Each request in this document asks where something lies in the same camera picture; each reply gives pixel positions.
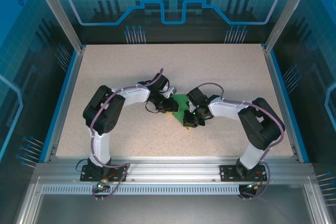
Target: speckled tabletop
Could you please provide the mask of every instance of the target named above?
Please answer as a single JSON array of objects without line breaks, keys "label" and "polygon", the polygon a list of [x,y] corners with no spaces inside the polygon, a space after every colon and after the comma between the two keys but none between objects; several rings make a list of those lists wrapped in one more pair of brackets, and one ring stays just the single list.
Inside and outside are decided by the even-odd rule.
[{"label": "speckled tabletop", "polygon": [[[216,82],[224,87],[225,98],[248,101],[263,97],[281,115],[260,44],[89,45],[56,156],[90,154],[89,130],[82,113],[99,86],[131,86],[152,79],[162,67],[177,93]],[[201,90],[208,96],[220,94],[215,86]],[[239,121],[214,118],[206,121],[205,127],[187,130],[173,116],[149,113],[144,105],[123,108],[111,132],[112,156],[239,156],[248,144]],[[287,134],[269,155],[292,155]]]}]

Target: black cable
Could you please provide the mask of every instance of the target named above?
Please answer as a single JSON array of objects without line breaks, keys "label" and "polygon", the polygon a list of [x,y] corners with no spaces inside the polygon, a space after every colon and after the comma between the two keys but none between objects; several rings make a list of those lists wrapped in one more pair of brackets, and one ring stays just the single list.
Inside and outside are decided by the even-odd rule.
[{"label": "black cable", "polygon": [[169,80],[167,81],[167,83],[168,83],[168,87],[167,87],[167,89],[166,89],[165,91],[159,91],[160,94],[163,94],[163,93],[165,93],[165,92],[168,91],[168,89],[169,89],[169,87],[170,87],[170,82],[169,82]]},{"label": "black cable", "polygon": [[77,163],[76,168],[75,168],[76,171],[81,172],[81,170],[77,170],[77,168],[78,168],[79,164],[80,164],[81,162],[83,162],[84,160],[87,160],[87,158],[84,158],[84,159],[80,160],[80,161]]},{"label": "black cable", "polygon": [[154,111],[150,111],[150,110],[147,108],[147,104],[148,104],[148,102],[147,102],[146,105],[145,105],[145,109],[146,109],[148,112],[151,112],[151,113],[153,113],[153,114],[158,114],[159,111],[156,111],[156,112],[154,112]]}]

